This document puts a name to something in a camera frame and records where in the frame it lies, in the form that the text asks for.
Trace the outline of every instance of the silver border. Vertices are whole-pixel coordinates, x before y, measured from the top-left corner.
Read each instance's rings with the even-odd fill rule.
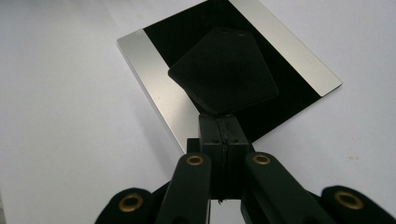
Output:
[[[118,43],[154,108],[186,151],[187,138],[198,136],[198,110],[183,89],[167,75],[169,67],[144,30],[124,36]]]
[[[320,96],[325,96],[343,84],[262,3],[255,0],[230,0],[230,2],[265,36],[268,42]]]
[[[296,69],[307,83],[324,96],[339,87],[341,80],[323,64],[263,4],[256,0],[230,0],[256,29]],[[170,77],[168,66],[144,30],[118,39],[119,47],[142,88],[186,151],[187,138],[198,137],[198,111],[190,98]]]

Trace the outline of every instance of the white table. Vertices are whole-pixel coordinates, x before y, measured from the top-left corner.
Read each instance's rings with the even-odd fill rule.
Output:
[[[357,189],[396,216],[396,4],[261,0],[344,85],[258,140],[307,189]],[[201,1],[2,1],[0,190],[8,224],[93,223],[178,157],[116,40]],[[238,203],[213,223],[241,223]]]

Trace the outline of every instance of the black octagonal object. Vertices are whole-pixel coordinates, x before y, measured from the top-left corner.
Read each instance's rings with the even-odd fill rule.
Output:
[[[169,76],[216,117],[278,96],[253,35],[244,31],[214,28],[169,69]]]

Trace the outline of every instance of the black glossy surface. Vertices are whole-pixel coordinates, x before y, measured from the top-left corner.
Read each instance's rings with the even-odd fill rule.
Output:
[[[279,90],[275,99],[235,113],[250,141],[257,140],[320,99],[294,68],[228,1],[203,2],[144,30],[171,67],[214,27],[252,33]]]

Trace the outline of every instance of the brass grommet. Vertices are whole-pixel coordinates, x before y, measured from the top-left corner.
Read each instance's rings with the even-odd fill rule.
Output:
[[[128,204],[126,201],[134,199],[133,204]],[[122,198],[119,203],[119,208],[122,212],[133,212],[134,210],[140,208],[143,204],[143,198],[138,193],[131,193]]]
[[[270,158],[262,154],[254,156],[253,160],[260,165],[266,165],[271,162]]]
[[[187,158],[187,163],[189,165],[201,165],[202,163],[204,163],[204,158],[198,155],[189,156]]]
[[[337,202],[350,209],[359,210],[362,209],[364,206],[360,198],[356,197],[352,193],[343,190],[339,190],[335,192],[334,197],[337,200]],[[349,198],[351,202],[346,201],[345,197]]]

